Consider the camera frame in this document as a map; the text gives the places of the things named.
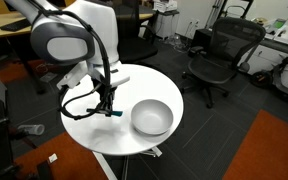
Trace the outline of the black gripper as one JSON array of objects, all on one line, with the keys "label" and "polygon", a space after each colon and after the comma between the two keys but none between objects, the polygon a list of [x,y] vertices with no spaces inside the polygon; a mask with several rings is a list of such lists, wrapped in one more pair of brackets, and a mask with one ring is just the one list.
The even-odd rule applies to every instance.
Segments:
[{"label": "black gripper", "polygon": [[97,92],[100,95],[100,105],[99,111],[111,112],[113,110],[113,100],[115,96],[116,87],[111,87],[107,89],[105,86],[101,85]]}]

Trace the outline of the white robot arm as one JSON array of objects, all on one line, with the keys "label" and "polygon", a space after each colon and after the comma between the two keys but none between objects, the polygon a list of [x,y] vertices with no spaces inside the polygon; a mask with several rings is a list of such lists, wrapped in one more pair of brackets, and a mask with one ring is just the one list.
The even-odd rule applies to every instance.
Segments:
[{"label": "white robot arm", "polygon": [[121,62],[113,8],[99,0],[76,0],[64,9],[47,0],[5,1],[30,22],[31,47],[39,57],[73,67],[58,88],[74,88],[88,75],[102,92],[92,111],[111,113],[115,88],[129,80],[118,71]]}]

